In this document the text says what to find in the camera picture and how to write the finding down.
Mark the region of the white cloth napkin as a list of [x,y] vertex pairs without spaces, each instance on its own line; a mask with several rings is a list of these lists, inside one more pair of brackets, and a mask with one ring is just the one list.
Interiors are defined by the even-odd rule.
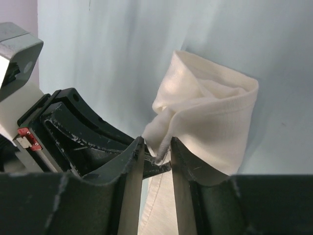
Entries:
[[156,117],[142,137],[158,163],[170,160],[177,137],[225,175],[244,159],[259,83],[256,79],[186,51],[175,51],[152,108]]

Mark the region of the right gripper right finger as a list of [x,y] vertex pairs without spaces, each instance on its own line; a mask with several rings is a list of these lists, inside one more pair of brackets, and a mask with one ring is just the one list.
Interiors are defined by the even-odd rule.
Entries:
[[181,235],[310,235],[312,175],[227,176],[176,137],[171,165]]

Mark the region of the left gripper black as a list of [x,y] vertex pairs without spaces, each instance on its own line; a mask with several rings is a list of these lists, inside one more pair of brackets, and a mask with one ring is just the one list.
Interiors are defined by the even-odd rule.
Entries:
[[18,158],[30,172],[84,176],[122,153],[134,138],[104,121],[75,88],[45,94],[30,108],[0,103],[0,170]]

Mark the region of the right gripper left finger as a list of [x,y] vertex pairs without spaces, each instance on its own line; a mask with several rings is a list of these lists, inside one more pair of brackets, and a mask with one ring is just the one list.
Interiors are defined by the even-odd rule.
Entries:
[[71,173],[3,173],[3,235],[135,235],[144,140],[78,178]]

